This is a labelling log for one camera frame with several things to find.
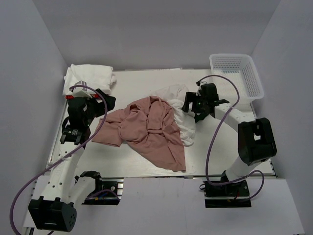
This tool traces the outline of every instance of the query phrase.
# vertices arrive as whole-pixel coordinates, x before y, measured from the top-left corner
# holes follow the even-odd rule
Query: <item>folded white cloth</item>
[[[159,96],[164,99],[174,109],[174,120],[180,130],[180,138],[185,146],[194,143],[193,138],[196,133],[196,123],[194,120],[194,113],[184,113],[181,108],[185,102],[185,96],[188,88],[185,85],[172,85],[163,89],[152,92],[150,95]]]
[[[104,65],[71,65],[67,69],[66,76],[64,76],[63,95],[72,95],[69,88],[79,81],[86,82],[86,85],[91,88],[100,88],[105,94],[110,94],[110,87],[116,82],[112,71],[112,67]]]

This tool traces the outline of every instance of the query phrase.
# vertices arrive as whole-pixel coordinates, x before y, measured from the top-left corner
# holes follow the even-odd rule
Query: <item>pink shirt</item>
[[[92,141],[118,147],[127,141],[132,149],[157,167],[186,170],[184,146],[174,122],[174,110],[158,96],[134,101],[125,109],[108,114]]]

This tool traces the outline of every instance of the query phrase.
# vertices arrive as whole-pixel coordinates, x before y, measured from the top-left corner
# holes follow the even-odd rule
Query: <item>white tabletop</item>
[[[210,70],[142,70],[114,72],[117,83],[112,87],[112,96],[116,97],[115,109],[125,108],[129,103],[148,96],[151,92],[174,84],[185,84],[190,91],[197,91],[196,81],[211,74]],[[238,107],[248,115],[254,115],[251,106]],[[90,126],[95,131],[99,119]],[[219,121],[207,117],[196,125],[194,144],[185,147],[186,171],[173,172],[154,166],[151,162],[132,150],[126,143],[120,147],[89,142],[78,163],[75,174],[95,170],[105,178],[149,177],[149,176],[203,176],[207,149]],[[61,131],[56,139],[59,142]],[[57,144],[52,159],[58,156]],[[213,145],[209,174],[220,175],[229,168],[238,156],[237,133],[226,124],[222,125]],[[257,169],[272,174],[269,161]]]
[[[48,178],[38,179],[40,192]],[[261,180],[247,180],[250,193]],[[205,208],[201,179],[126,178],[118,206],[77,205],[73,235],[293,235],[304,233],[286,180],[266,179],[251,208]],[[29,213],[25,227],[35,227]],[[48,231],[35,229],[33,235]],[[53,235],[68,233],[54,232]]]

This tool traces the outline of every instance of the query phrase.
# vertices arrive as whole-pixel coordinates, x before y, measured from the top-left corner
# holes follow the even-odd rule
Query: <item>white wall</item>
[[[313,235],[313,1],[282,0],[252,57],[265,90],[254,105],[272,123],[275,170]]]
[[[279,0],[33,0],[68,64],[209,67],[252,54]]]
[[[1,0],[0,5],[0,233],[10,235],[13,197],[47,161],[67,66],[31,0]],[[31,190],[14,211],[20,231]]]

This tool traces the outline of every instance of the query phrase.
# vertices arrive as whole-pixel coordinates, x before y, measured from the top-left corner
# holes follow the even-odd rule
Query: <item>white plastic basket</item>
[[[258,72],[250,56],[212,54],[210,66],[212,74],[227,77],[236,85],[240,94],[240,104],[247,104],[264,97]],[[236,91],[229,82],[218,77],[212,77],[209,82],[216,84],[220,99],[226,99],[230,103],[236,102]]]

